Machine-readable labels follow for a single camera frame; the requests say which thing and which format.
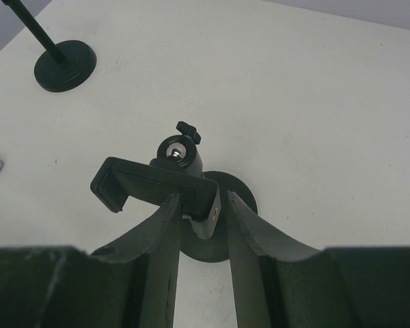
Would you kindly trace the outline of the black round-base clamp stand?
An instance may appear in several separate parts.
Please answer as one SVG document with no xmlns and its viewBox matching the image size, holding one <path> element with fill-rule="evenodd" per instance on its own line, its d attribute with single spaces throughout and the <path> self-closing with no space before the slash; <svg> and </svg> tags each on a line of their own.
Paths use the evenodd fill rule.
<svg viewBox="0 0 410 328">
<path fill-rule="evenodd" d="M 106 158 L 90 189 L 113 213 L 122 211 L 129 197 L 160 206 L 177 194 L 182 253 L 200 262 L 226 261 L 228 192 L 235 192 L 254 212 L 258 210 L 256 200 L 236 176 L 203 170 L 196 127 L 179 121 L 176 129 L 178 134 L 163 140 L 148 164 Z"/>
</svg>

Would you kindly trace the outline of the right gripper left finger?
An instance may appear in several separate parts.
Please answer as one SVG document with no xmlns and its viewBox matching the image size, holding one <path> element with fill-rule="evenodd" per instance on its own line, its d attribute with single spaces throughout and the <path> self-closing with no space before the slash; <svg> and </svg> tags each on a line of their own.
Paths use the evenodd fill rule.
<svg viewBox="0 0 410 328">
<path fill-rule="evenodd" d="M 92 254 L 0 248 L 0 327 L 171 327 L 180 220 L 173 195 Z"/>
</svg>

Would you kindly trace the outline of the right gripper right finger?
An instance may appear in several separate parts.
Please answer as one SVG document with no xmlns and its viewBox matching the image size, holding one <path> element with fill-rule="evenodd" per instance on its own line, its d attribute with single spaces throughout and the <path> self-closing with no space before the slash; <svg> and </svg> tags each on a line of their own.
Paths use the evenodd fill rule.
<svg viewBox="0 0 410 328">
<path fill-rule="evenodd" d="M 239 327 L 410 327 L 410 247 L 317 250 L 235 193 L 226 213 Z"/>
</svg>

